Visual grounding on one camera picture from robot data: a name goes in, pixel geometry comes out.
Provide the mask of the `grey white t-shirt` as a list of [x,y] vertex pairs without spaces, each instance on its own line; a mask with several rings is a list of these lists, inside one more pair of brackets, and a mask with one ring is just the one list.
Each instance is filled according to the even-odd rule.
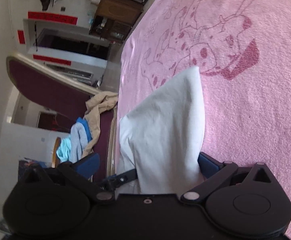
[[203,181],[198,157],[205,134],[199,67],[188,68],[153,91],[119,122],[119,174],[137,179],[117,194],[182,195]]

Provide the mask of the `turquoise garment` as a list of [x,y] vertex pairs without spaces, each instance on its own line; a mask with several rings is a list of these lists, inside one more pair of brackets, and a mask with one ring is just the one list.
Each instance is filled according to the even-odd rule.
[[61,140],[61,145],[59,146],[59,148],[57,150],[57,155],[58,155],[61,163],[69,161],[69,157],[71,155],[71,139],[70,139],[70,137],[63,138]]

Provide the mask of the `light blue knit sweater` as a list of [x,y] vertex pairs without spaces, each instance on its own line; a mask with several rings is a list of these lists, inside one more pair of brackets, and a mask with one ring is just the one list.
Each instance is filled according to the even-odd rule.
[[77,118],[70,131],[71,152],[69,161],[72,163],[79,161],[82,158],[85,147],[91,140],[92,135],[87,121],[83,118]]

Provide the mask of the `round wooden table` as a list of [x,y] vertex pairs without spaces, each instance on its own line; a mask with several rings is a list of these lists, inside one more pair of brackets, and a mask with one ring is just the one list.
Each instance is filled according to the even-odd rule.
[[53,153],[52,153],[52,168],[56,168],[60,164],[60,159],[57,155],[57,150],[60,145],[61,145],[61,138],[57,137],[55,140]]

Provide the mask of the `tan beige jacket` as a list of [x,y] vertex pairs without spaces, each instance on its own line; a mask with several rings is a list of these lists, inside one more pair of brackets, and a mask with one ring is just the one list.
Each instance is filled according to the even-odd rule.
[[84,118],[88,123],[92,140],[87,144],[82,152],[82,157],[86,157],[92,153],[94,146],[99,141],[101,134],[100,115],[106,111],[113,109],[118,102],[118,94],[110,91],[103,91],[86,101],[87,111]]

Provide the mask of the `maroon gold banquet chair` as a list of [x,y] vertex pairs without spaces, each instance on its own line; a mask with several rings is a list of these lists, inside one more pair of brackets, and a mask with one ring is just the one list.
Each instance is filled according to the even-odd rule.
[[[8,76],[18,91],[31,102],[60,114],[66,126],[73,125],[78,117],[84,118],[86,101],[103,92],[74,81],[19,53],[8,56],[6,64]],[[93,176],[96,182],[115,172],[116,125],[117,105],[100,115],[101,134],[92,151],[100,154],[101,161],[99,170]]]

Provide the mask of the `pink blanket table cover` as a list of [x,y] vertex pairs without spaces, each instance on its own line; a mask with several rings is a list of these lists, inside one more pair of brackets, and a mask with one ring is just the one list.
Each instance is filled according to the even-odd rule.
[[155,0],[121,64],[119,118],[198,66],[203,151],[239,165],[266,163],[291,200],[291,0]]

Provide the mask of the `wooden cabinet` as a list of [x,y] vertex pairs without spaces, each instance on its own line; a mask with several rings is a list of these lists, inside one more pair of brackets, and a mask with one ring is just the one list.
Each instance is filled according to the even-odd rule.
[[122,44],[142,12],[133,0],[100,0],[89,34]]

